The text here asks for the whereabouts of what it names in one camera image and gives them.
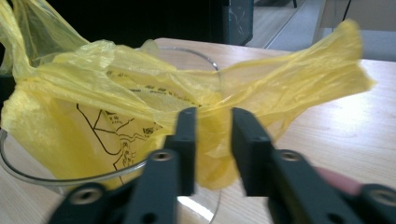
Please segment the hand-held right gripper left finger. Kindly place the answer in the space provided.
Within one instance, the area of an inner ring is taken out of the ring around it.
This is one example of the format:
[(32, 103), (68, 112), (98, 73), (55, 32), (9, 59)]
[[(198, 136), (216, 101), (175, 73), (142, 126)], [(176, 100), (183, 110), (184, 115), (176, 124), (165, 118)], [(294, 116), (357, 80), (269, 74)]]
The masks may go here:
[(196, 155), (196, 108), (190, 107), (179, 112), (173, 135), (167, 135), (164, 147), (179, 156), (180, 196), (194, 193)]

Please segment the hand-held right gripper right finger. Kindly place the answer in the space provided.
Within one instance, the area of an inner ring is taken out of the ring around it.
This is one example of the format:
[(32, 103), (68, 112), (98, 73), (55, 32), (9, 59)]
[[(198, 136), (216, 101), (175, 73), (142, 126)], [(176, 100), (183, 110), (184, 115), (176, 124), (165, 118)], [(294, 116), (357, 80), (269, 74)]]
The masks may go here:
[(272, 140), (255, 116), (232, 109), (231, 149), (248, 197), (267, 197)]

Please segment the clear round container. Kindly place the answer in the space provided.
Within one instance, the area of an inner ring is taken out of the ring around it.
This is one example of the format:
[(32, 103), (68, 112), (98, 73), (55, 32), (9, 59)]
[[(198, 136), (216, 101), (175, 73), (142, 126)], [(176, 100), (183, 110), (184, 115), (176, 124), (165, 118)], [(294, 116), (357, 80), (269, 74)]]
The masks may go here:
[[(160, 47), (154, 55), (178, 69), (203, 69), (218, 71), (218, 65), (208, 56), (193, 49), (182, 47)], [(143, 171), (144, 161), (124, 168), (93, 176), (57, 179), (48, 168), (40, 164), (15, 138), (0, 131), (0, 166), (15, 178), (31, 185), (41, 186), (60, 195), (87, 183), (109, 186), (115, 181), (120, 187), (137, 178)], [(178, 222), (180, 224), (211, 224), (219, 209), (221, 192), (195, 187), (191, 196), (177, 198)]]

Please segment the yellow plastic bag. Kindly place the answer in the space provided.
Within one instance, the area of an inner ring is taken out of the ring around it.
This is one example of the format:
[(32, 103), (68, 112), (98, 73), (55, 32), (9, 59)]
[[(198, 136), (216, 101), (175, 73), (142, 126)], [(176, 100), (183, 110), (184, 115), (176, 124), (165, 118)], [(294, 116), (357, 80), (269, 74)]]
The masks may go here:
[(231, 185), (231, 111), (252, 112), (274, 138), (307, 108), (368, 91), (361, 36), (343, 21), (314, 46), (218, 71), (181, 70), (157, 45), (132, 49), (80, 36), (46, 0), (0, 0), (0, 77), (14, 92), (1, 125), (58, 178), (116, 171), (142, 161), (173, 131), (177, 114), (198, 111), (197, 182)]

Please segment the black cabinet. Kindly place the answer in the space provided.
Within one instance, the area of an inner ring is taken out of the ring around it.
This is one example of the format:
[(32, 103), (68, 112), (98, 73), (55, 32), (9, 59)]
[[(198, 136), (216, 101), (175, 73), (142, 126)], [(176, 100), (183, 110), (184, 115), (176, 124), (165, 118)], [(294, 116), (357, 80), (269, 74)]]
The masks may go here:
[(253, 0), (47, 1), (90, 41), (138, 47), (167, 37), (241, 46), (253, 37)]

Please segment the white furniture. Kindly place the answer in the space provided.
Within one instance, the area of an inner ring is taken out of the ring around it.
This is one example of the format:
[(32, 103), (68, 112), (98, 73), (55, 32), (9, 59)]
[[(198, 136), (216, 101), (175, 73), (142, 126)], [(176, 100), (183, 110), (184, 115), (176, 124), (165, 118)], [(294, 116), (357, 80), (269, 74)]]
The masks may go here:
[(347, 19), (362, 30), (396, 32), (396, 0), (323, 0), (315, 32)]

